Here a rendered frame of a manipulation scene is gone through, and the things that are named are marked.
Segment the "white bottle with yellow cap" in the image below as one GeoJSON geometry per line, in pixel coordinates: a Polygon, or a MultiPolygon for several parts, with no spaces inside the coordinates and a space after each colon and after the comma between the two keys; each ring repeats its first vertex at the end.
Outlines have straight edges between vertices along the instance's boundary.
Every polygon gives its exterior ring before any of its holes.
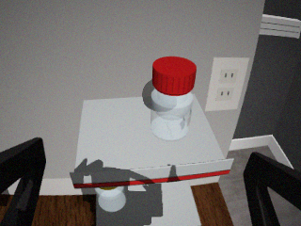
{"type": "Polygon", "coordinates": [[[100,187],[95,188],[95,192],[98,203],[104,211],[117,212],[126,203],[125,186],[100,187]]]}

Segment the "translucent bottle with red cap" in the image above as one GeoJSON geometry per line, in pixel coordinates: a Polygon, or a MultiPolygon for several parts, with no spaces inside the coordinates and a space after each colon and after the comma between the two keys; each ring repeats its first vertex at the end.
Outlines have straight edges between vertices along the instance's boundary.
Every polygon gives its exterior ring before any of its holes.
{"type": "Polygon", "coordinates": [[[188,133],[196,71],[196,64],[183,57],[165,56],[153,62],[150,129],[159,139],[176,141],[188,133]]]}

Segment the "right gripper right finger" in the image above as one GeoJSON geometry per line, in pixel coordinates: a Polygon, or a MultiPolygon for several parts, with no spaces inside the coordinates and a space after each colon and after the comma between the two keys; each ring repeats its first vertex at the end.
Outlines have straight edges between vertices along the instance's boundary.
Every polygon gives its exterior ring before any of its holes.
{"type": "Polygon", "coordinates": [[[253,152],[244,170],[252,226],[280,226],[267,187],[301,210],[301,172],[253,152]]]}

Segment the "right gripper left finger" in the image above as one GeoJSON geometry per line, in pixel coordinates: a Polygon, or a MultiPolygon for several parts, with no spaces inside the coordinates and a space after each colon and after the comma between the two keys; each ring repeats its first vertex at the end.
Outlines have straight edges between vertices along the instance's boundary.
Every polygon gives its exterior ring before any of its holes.
{"type": "Polygon", "coordinates": [[[45,165],[41,137],[0,153],[0,194],[21,178],[0,226],[32,226],[45,165]]]}

